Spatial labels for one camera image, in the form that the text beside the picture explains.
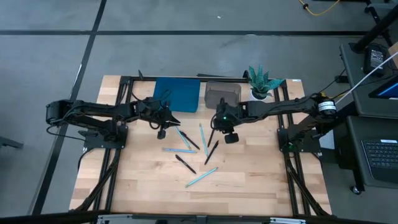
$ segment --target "yellow cable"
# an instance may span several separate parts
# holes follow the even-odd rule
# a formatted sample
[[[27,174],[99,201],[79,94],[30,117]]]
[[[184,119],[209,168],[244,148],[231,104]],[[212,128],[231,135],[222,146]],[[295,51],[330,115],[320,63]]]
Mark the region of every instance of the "yellow cable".
[[[302,0],[299,0],[301,2],[301,4],[303,4],[303,6],[305,6],[305,3]],[[321,12],[321,13],[313,13],[311,12],[311,10],[308,8],[308,5],[305,7],[305,9],[313,16],[320,16],[326,12],[328,12],[330,9],[332,9],[337,3],[339,3],[340,0],[337,0],[334,4],[332,4],[327,10]]]

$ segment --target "potted plant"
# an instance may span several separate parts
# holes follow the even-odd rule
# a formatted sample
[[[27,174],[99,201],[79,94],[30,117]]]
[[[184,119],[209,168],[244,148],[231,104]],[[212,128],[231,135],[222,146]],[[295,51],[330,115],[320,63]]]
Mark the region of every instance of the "potted plant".
[[[262,74],[262,65],[259,66],[257,74],[252,66],[249,66],[249,83],[253,87],[250,100],[265,101],[267,96],[272,96],[269,91],[277,88],[284,81],[283,79],[268,80],[268,74],[269,72]]]

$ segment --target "concrete floor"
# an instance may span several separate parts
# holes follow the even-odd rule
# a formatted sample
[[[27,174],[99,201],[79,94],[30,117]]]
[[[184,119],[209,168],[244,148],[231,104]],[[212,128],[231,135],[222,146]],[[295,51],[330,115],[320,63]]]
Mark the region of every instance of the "concrete floor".
[[[330,4],[310,2],[313,11]],[[3,0],[0,30],[91,30],[99,5],[100,0]],[[342,2],[328,14],[313,17],[291,0],[117,0],[107,2],[99,29],[369,30],[374,21],[363,12],[365,6]],[[394,40],[396,29],[391,29]],[[97,36],[78,98],[95,101],[103,75],[136,75],[140,69],[144,75],[240,77],[249,65],[259,64],[271,71],[272,78],[302,79],[309,94],[344,69],[339,45],[358,39]],[[23,150],[0,149],[0,217],[29,212],[53,143],[45,133],[45,105],[69,97],[87,41],[88,36],[0,35],[0,136],[25,144]],[[332,85],[326,92],[335,95],[347,88],[347,84]],[[77,136],[76,128],[69,127],[68,134]],[[81,149],[81,142],[65,140],[44,213],[68,210]],[[398,218],[397,190],[367,187],[356,196],[348,189],[354,183],[350,172],[327,164],[323,171],[334,215],[386,223]]]

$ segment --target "gray container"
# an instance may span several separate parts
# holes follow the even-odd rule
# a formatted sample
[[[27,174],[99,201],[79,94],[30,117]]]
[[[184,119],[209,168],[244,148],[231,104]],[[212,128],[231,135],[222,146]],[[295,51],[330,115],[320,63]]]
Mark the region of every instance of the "gray container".
[[[237,106],[241,101],[241,85],[214,81],[207,82],[205,92],[206,107],[217,109],[217,105],[222,98],[230,106]]]

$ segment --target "pen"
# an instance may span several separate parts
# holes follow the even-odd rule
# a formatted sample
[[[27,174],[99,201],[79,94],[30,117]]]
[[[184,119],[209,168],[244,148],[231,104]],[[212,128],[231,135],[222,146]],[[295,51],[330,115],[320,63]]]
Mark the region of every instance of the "pen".
[[[197,153],[194,150],[186,150],[186,149],[171,149],[171,148],[163,148],[163,151],[167,152],[187,152],[187,153]]]
[[[215,131],[215,129],[213,129],[211,131],[211,135],[210,135],[210,138],[209,138],[209,142],[207,143],[207,147],[210,147],[210,143],[211,143],[211,140],[213,139],[214,131]]]
[[[193,146],[195,146],[195,148],[199,149],[199,146],[196,145],[190,138],[188,138],[187,134],[185,134],[183,131],[180,131],[180,133],[182,134],[182,136],[184,136],[191,144],[193,144]]]
[[[207,153],[205,134],[203,134],[203,128],[200,123],[199,123],[199,128],[200,128],[201,140],[203,141],[203,147],[205,148],[205,155],[207,156],[208,153]]]
[[[209,156],[207,157],[206,162],[205,162],[205,165],[206,165],[207,162],[209,161],[210,156],[213,154],[213,152],[214,152],[214,150],[217,148],[217,146],[218,146],[218,140],[217,140],[216,144],[214,144],[213,149],[211,150]]]
[[[179,157],[177,154],[175,155],[175,157],[182,162],[182,164],[184,164],[186,167],[188,167],[188,169],[190,169],[194,174],[196,174],[196,172],[184,161],[181,159],[181,157]]]
[[[189,187],[192,184],[198,182],[199,180],[202,180],[202,178],[206,177],[207,175],[211,174],[212,172],[216,171],[218,169],[218,167],[212,169],[211,171],[207,172],[206,174],[201,175],[200,177],[196,178],[195,180],[189,182],[185,187]]]
[[[178,135],[182,138],[182,140],[184,141],[184,143],[187,145],[187,147],[188,147],[189,149],[192,149],[191,146],[189,145],[189,143],[187,142],[187,140],[185,140],[185,138],[181,135],[181,132],[180,132],[180,130],[178,130],[178,127],[176,127],[176,126],[174,126],[174,127],[175,127],[175,130],[177,131]]]

